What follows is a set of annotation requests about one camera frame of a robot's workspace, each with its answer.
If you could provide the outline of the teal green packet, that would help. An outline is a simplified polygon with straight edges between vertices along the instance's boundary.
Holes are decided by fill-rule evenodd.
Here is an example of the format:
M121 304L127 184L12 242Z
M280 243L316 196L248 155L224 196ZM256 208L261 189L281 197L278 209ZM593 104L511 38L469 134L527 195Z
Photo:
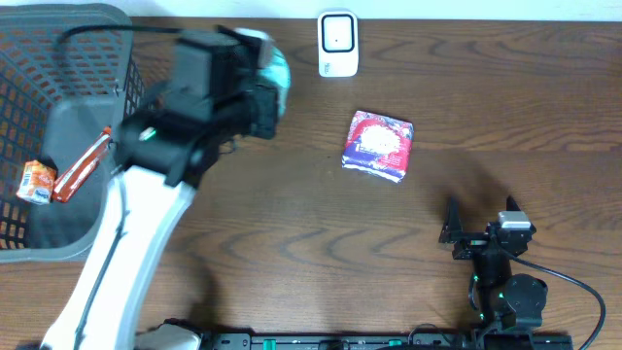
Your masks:
M259 74L277 88L278 120L280 121L286 114L292 75L284 54L278 48L270 49L267 63L260 68Z

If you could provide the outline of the floral red purple packet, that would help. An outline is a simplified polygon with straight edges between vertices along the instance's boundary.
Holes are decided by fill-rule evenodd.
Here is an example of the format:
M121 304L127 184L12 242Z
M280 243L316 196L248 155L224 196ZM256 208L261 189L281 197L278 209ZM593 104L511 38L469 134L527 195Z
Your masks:
M357 111L346 138L342 167L400 183L408 170L413 140L411 122Z

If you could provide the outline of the orange snack bar wrapper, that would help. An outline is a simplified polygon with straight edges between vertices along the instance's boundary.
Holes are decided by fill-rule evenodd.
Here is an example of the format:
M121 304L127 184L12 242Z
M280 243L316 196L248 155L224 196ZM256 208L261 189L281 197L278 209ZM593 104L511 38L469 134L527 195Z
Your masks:
M107 156L111 141L112 128L107 125L79 159L55 180L52 188L54 201L66 203L75 195L103 158Z

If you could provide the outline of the small orange juice carton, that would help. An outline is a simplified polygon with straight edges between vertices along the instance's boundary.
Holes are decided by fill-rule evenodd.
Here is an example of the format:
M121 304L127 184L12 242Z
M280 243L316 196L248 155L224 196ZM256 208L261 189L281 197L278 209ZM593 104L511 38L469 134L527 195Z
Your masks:
M45 205L52 200L56 171L38 160L24 164L17 197L27 202Z

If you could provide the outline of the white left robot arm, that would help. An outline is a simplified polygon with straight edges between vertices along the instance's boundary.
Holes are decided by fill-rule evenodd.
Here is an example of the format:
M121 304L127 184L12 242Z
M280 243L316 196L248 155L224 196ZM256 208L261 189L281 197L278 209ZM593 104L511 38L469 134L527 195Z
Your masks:
M115 168L76 287L45 349L130 349L167 241L203 174L237 136L271 139L289 67L269 35L247 28L178 32L169 81L116 128Z

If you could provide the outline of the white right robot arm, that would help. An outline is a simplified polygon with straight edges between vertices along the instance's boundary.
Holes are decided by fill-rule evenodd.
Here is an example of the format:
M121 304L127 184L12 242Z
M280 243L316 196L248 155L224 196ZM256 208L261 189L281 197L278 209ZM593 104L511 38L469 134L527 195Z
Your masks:
M448 201L438 241L453 246L455 260L473 264L468 299L480 314L481 325L472 331L479 348L502 336L530 337L542 324L546 283L513 273L510 263L528 250L535 233L536 227L511 196L498 218L478 232L464 230L457 200Z

